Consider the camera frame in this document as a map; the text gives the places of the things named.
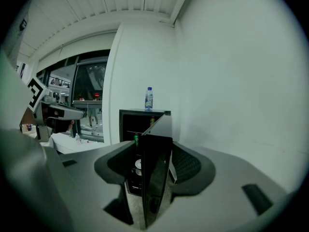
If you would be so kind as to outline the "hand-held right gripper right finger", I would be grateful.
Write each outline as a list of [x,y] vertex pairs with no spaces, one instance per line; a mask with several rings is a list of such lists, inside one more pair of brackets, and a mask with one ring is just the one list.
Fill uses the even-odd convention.
[[265,232],[292,195],[247,161],[203,147],[173,144],[190,163],[151,232]]

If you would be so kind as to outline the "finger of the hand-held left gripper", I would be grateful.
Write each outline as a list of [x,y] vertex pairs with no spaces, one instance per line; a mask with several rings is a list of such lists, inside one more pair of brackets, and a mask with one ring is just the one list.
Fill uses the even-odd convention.
[[84,112],[73,108],[66,106],[61,103],[55,103],[48,105],[48,112],[50,114],[49,117],[55,118],[55,119],[82,119],[84,118]]

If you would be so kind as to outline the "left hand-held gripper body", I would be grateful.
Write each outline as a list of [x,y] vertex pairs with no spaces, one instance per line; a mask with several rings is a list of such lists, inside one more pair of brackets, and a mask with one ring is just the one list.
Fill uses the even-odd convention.
[[26,125],[35,127],[36,139],[48,140],[53,133],[67,132],[72,120],[49,117],[48,105],[58,103],[56,93],[36,77],[28,82],[27,87],[33,97],[26,109]]

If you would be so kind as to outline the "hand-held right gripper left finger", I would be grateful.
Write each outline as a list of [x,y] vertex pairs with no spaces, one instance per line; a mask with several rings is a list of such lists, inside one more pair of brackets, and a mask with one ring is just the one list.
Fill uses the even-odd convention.
[[136,160],[135,142],[62,154],[60,159],[77,187],[102,211],[134,229],[142,229],[126,188]]

